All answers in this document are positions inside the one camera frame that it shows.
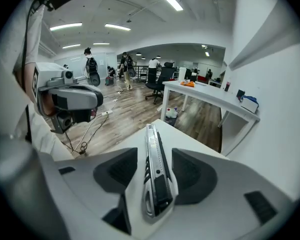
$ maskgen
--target white cable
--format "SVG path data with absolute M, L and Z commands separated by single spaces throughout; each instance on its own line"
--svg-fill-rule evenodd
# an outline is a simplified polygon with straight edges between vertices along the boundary
M 86 129 L 86 131 L 85 131 L 85 133 L 84 133 L 84 135 L 82 136 L 82 138 L 81 138 L 81 140 L 80 140 L 80 142 L 79 142 L 79 144 L 75 147 L 75 149 L 73 150 L 73 152 L 71 153 L 71 155 L 73 155 L 74 154 L 74 152 L 77 150 L 77 148 L 79 147 L 79 145 L 81 144 L 81 142 L 84 140 L 84 138 L 85 138 L 85 136 L 86 136 L 86 134 L 87 134 L 87 132 L 89 131 L 89 129 L 90 129 L 90 127 L 92 126 L 92 124 L 98 119 L 98 118 L 100 118 L 100 117 L 102 117 L 102 114 L 101 115 L 99 115 L 99 116 L 97 116 L 95 119 L 93 119 L 93 121 L 90 123 L 90 125 L 89 125 L 89 127 L 88 127 L 88 129 Z

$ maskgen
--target person wearing backpack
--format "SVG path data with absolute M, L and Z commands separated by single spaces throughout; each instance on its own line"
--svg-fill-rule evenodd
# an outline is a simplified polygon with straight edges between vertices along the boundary
M 122 54 L 122 58 L 121 58 L 121 62 L 120 62 L 120 70 L 123 70 L 123 74 L 124 74 L 124 79 L 125 79 L 125 86 L 126 89 L 132 90 L 132 85 L 131 85 L 131 79 L 130 79 L 130 75 L 128 72 L 128 67 L 132 67 L 132 58 L 128 55 L 127 52 L 124 52 Z
M 94 57 L 91 55 L 91 48 L 84 50 L 84 55 L 87 58 L 84 67 L 84 76 L 89 85 L 98 86 L 100 85 L 100 77 L 98 74 L 98 65 Z

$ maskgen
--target orange object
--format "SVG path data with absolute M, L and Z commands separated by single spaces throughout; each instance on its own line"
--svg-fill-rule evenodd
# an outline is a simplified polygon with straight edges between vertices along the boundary
M 195 82 L 193 82 L 193 81 L 190 81 L 190 82 L 188 82 L 188 83 L 186 83 L 185 81 L 182 81 L 180 84 L 181 84 L 182 86 L 195 87 Z

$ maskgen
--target extension cord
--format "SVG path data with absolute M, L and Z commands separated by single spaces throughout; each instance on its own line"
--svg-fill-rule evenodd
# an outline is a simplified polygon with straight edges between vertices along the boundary
M 108 111 L 106 111 L 106 112 L 103 112 L 101 115 L 104 117 L 104 116 L 106 116 L 106 115 L 111 115 L 112 113 L 113 113 L 112 110 L 108 110 Z

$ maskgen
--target box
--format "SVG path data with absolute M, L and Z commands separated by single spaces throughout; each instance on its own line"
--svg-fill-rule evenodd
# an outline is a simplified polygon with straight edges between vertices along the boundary
M 245 108 L 246 110 L 249 110 L 252 113 L 255 113 L 257 108 L 258 108 L 258 104 L 253 102 L 252 100 L 248 99 L 248 98 L 243 98 L 242 102 L 241 102 L 241 107 Z

